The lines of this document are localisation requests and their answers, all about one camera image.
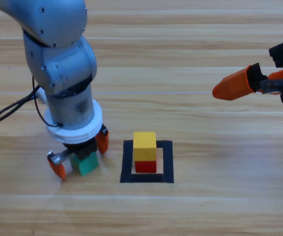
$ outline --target yellow cube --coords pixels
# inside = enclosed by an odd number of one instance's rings
[[[134,161],[156,161],[157,142],[155,132],[134,132]]]

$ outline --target green cube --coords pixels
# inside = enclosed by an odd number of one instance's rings
[[[70,158],[70,162],[73,170],[77,171],[82,176],[87,175],[99,165],[97,154],[95,152],[92,152],[89,156],[82,160],[80,160],[76,155],[74,155],[72,158]]]

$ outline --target black tape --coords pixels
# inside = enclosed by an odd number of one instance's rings
[[[133,140],[124,140],[121,183],[174,183],[173,143],[157,141],[157,148],[163,148],[163,174],[132,174]]]

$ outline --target block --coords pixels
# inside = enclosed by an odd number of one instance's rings
[[[134,132],[134,161],[156,161],[157,143],[155,132]]]
[[[82,176],[87,175],[99,165],[97,154],[95,152],[92,152],[89,156],[81,160],[74,155],[72,158],[70,158],[70,162],[73,170]]]
[[[156,173],[157,161],[136,161],[135,171],[136,173]]]

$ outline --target red block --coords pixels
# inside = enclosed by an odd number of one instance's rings
[[[136,173],[156,173],[157,161],[135,161]]]

